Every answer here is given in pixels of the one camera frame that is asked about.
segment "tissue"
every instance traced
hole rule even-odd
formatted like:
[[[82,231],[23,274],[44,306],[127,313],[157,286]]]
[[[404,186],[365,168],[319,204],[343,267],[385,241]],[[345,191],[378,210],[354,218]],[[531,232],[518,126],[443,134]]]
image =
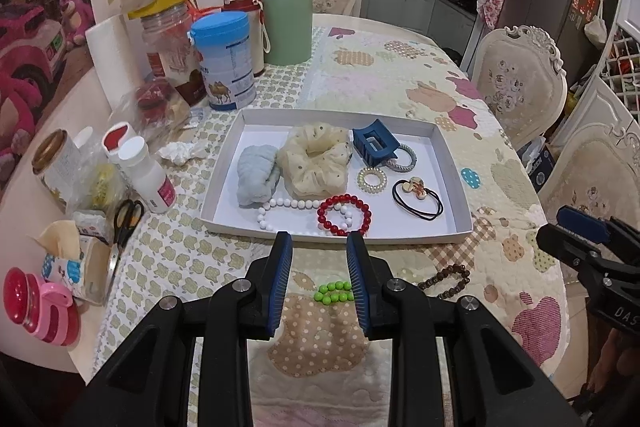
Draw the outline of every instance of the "tissue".
[[[181,166],[191,158],[206,158],[207,141],[199,140],[196,143],[171,142],[162,147],[158,154],[165,160]]]

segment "black hair tie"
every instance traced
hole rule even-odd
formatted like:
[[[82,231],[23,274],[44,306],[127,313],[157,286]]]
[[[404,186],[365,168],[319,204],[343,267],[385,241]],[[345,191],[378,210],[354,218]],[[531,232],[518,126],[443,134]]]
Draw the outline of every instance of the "black hair tie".
[[[438,217],[440,214],[443,213],[444,206],[442,206],[442,201],[440,201],[440,197],[436,194],[436,192],[434,192],[433,190],[431,190],[430,188],[427,188],[427,187],[421,187],[421,188],[422,188],[422,190],[425,192],[425,194],[427,196],[431,196],[433,199],[435,199],[437,201],[438,209],[437,209],[437,211],[435,213],[424,212],[422,210],[417,210],[416,208],[412,208],[408,204],[404,203],[404,201],[402,201],[402,199],[400,198],[400,196],[398,194],[398,185],[403,184],[403,183],[412,183],[412,182],[409,181],[409,180],[399,180],[399,181],[397,181],[394,184],[394,187],[391,189],[391,194],[394,197],[394,201],[397,204],[399,204],[400,206],[402,206],[402,208],[404,208],[404,210],[406,210],[410,214],[414,214],[415,217],[419,217],[420,219],[424,219],[425,221],[433,221],[436,217]]]

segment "toy car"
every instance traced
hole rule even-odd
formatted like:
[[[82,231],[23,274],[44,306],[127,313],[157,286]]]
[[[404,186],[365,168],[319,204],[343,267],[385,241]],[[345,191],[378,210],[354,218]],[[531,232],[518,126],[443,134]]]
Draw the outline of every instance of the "toy car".
[[[64,67],[65,32],[35,4],[0,6],[0,71],[28,80],[40,90],[36,120],[55,92]]]

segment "plastic jar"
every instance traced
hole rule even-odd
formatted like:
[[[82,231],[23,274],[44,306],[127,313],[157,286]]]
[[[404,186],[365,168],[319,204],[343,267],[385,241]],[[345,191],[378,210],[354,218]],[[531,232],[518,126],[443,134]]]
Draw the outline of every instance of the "plastic jar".
[[[175,202],[175,189],[162,166],[149,155],[142,136],[134,136],[118,151],[120,166],[140,194],[146,206],[156,214],[164,214]]]
[[[193,23],[187,0],[155,0],[129,13],[129,19],[137,18],[154,77],[166,77],[189,105],[202,100],[205,89],[198,57],[186,36]]]
[[[225,0],[223,11],[241,11],[249,17],[249,45],[254,76],[264,73],[264,53],[271,51],[267,30],[264,27],[262,0]]]
[[[246,13],[235,11],[212,13],[191,26],[213,109],[240,109],[255,98],[249,27]]]

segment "light blue scrunchie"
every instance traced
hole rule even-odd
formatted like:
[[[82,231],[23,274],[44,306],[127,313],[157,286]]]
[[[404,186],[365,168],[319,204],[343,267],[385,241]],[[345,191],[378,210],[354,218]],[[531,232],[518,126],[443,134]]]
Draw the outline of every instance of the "light blue scrunchie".
[[[250,145],[238,158],[238,203],[266,203],[280,179],[276,164],[278,149],[273,145]]]

